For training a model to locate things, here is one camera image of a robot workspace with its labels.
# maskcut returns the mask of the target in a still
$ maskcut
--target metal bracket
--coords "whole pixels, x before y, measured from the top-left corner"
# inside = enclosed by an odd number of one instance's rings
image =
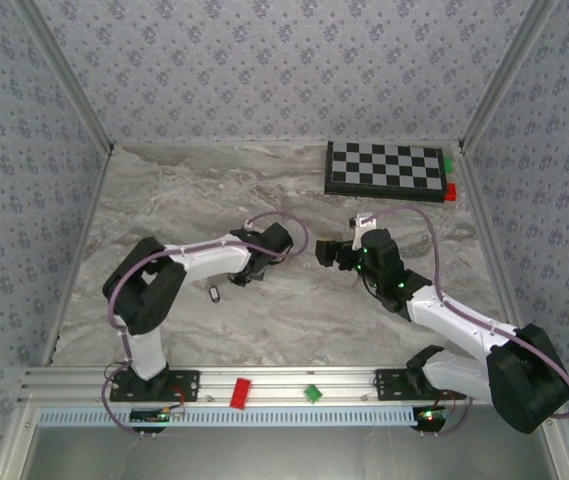
[[[175,403],[181,401],[196,402],[200,388],[198,370],[165,369],[149,381],[139,378],[132,369],[119,372],[113,378],[111,402],[151,402]]]
[[[412,384],[406,368],[384,368],[375,370],[375,379],[373,384],[377,389],[377,399],[380,402],[388,401],[416,401],[429,400],[436,401],[442,395],[440,390],[433,387],[423,388],[418,391]],[[455,400],[463,400],[466,395],[461,393],[448,391],[446,398]]]

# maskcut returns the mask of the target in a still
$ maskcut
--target enclosure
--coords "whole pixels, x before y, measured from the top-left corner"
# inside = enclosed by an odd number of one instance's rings
[[[186,285],[162,325],[171,366],[270,372],[290,391],[300,372],[353,376],[359,408],[372,368],[455,350],[318,265],[316,240],[403,203],[325,195],[332,140],[443,149],[457,200],[419,204],[443,288],[544,328],[569,373],[569,2],[0,0],[0,478],[136,478],[152,462],[166,478],[569,479],[569,420],[524,436],[488,405],[424,440],[376,423],[193,427],[175,463],[170,439],[43,416],[98,406],[124,358],[102,285],[141,238],[204,242],[265,211],[302,219],[310,247],[262,282],[220,282],[219,303]],[[420,217],[379,224],[432,277]]]

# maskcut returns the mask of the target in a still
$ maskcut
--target green block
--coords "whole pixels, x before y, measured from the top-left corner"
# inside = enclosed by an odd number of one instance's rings
[[[304,390],[304,396],[308,398],[309,402],[315,403],[322,398],[322,392],[320,392],[315,385],[309,385],[309,387]]]
[[[451,157],[444,157],[444,171],[446,173],[453,171],[453,159]]]

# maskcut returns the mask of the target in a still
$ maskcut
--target robotic arm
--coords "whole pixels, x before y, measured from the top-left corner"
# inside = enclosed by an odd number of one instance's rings
[[[144,382],[148,382],[167,368],[162,351],[160,325],[168,315],[180,288],[218,274],[228,274],[231,282],[245,286],[251,280],[261,280],[274,257],[252,251],[246,246],[232,246],[244,242],[268,250],[284,253],[293,246],[293,240],[279,223],[264,232],[241,228],[213,241],[192,245],[161,245],[154,237],[141,240],[102,288],[107,299],[122,279],[139,261],[163,250],[182,250],[191,253],[159,258],[138,270],[125,284],[115,300],[115,321],[125,327],[131,356],[131,368]]]
[[[315,255],[319,263],[355,269],[384,308],[440,333],[473,357],[460,357],[435,346],[423,350],[407,363],[416,390],[451,390],[492,403],[509,425],[524,433],[531,433],[569,400],[569,387],[557,373],[494,331],[519,337],[564,369],[543,330],[532,324],[517,329],[445,296],[447,303],[491,329],[479,328],[453,312],[430,280],[404,268],[388,230],[378,229],[375,221],[364,222],[370,216],[364,213],[351,219],[353,241],[318,241]]]

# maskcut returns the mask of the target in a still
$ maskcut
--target chessboard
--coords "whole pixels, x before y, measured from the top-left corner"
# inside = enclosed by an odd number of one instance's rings
[[[443,202],[439,148],[328,142],[324,193]]]

